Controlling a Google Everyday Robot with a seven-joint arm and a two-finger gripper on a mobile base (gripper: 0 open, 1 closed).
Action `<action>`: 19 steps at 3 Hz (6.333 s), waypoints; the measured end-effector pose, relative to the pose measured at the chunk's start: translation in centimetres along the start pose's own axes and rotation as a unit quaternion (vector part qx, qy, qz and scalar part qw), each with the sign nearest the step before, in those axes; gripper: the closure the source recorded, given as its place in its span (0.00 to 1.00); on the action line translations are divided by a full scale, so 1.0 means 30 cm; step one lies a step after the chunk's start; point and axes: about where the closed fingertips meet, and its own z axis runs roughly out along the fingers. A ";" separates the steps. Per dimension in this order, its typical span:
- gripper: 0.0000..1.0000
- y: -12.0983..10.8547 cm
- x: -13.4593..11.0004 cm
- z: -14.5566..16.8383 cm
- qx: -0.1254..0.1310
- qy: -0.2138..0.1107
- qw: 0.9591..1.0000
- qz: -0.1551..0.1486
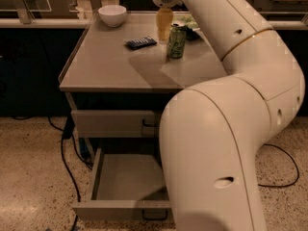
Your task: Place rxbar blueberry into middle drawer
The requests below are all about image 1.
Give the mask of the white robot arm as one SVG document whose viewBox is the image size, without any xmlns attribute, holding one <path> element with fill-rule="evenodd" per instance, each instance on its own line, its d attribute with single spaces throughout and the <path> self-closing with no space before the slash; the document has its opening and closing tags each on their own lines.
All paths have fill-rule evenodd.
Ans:
<svg viewBox="0 0 308 231">
<path fill-rule="evenodd" d="M 178 92 L 160 122 L 177 231 L 267 231 L 255 156 L 295 118 L 302 70 L 245 0 L 182 0 L 226 74 Z"/>
</svg>

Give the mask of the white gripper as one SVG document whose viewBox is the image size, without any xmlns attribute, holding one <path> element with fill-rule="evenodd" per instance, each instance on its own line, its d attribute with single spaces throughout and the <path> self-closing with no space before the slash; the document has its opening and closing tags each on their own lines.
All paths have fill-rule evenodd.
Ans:
<svg viewBox="0 0 308 231">
<path fill-rule="evenodd" d="M 172 7 L 179 5 L 181 0 L 152 0 L 160 9 L 156 14 L 157 35 L 160 42 L 166 42 L 173 20 Z"/>
</svg>

